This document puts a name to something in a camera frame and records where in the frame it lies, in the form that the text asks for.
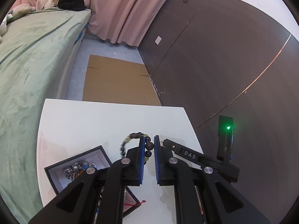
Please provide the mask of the jewelry pile in box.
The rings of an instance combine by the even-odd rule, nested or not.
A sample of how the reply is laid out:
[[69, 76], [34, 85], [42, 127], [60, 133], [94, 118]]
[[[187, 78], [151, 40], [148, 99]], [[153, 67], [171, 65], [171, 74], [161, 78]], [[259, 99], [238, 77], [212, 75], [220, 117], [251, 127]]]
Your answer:
[[74, 181], [80, 174], [87, 170], [87, 168], [96, 168], [94, 163], [89, 163], [88, 161], [76, 161], [63, 169], [65, 177], [71, 181]]

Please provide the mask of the flattened brown cardboard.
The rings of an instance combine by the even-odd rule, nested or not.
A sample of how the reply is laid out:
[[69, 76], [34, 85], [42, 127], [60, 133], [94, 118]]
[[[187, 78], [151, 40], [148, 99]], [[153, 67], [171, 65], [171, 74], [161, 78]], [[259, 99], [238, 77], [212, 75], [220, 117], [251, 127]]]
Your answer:
[[83, 101], [161, 106], [143, 64], [90, 55]]

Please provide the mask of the green bed blanket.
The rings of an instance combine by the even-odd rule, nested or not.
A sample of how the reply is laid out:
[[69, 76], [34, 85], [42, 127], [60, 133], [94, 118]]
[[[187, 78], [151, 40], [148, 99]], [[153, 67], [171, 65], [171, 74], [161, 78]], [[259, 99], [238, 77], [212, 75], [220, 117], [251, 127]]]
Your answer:
[[36, 172], [41, 111], [56, 96], [90, 16], [88, 9], [32, 12], [10, 22], [1, 39], [1, 197], [19, 223], [43, 207]]

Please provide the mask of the crumpled white bedding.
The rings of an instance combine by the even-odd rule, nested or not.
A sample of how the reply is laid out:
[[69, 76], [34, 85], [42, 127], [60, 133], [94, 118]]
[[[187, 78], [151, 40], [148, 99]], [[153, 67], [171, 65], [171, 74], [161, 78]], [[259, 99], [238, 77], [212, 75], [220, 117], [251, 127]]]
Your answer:
[[7, 23], [11, 20], [12, 14], [8, 13], [3, 22], [0, 25], [0, 39], [2, 39], [2, 36], [7, 32]]

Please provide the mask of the plush pillow on bed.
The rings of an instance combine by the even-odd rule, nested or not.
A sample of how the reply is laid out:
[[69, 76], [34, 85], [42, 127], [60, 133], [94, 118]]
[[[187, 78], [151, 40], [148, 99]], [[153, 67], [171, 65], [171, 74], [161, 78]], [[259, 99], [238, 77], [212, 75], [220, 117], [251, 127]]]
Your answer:
[[29, 4], [20, 4], [14, 8], [12, 8], [6, 18], [7, 18], [7, 22], [13, 22], [23, 16], [25, 16], [26, 14], [28, 14], [29, 12], [34, 12], [36, 10], [36, 8], [34, 6], [31, 6]]

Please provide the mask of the white bed frame side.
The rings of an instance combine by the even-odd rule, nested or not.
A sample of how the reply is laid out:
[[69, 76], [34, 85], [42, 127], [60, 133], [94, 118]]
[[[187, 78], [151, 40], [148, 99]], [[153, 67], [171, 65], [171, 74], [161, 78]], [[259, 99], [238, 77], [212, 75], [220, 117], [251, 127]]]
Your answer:
[[64, 99], [65, 96], [66, 96], [66, 91], [67, 91], [67, 88], [68, 88], [73, 63], [75, 61], [76, 55], [78, 53], [78, 49], [79, 49], [79, 47], [81, 45], [81, 42], [84, 38], [84, 35], [86, 33], [86, 29], [87, 29], [88, 25], [89, 25], [89, 22], [87, 22], [85, 24], [85, 26], [83, 27], [83, 29], [81, 30], [80, 34], [76, 38], [75, 43], [73, 44], [73, 46], [71, 48], [69, 56], [66, 58], [64, 69], [63, 69], [62, 74], [59, 78], [57, 93], [56, 93], [56, 96], [55, 96], [56, 99]]

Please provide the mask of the white wall outlet plate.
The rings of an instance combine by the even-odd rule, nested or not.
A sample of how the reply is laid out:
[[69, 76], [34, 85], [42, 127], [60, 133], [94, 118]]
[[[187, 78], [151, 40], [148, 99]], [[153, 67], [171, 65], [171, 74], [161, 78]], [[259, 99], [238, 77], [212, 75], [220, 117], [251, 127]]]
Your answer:
[[158, 45], [161, 42], [162, 38], [160, 36], [157, 36], [155, 40], [155, 44]]

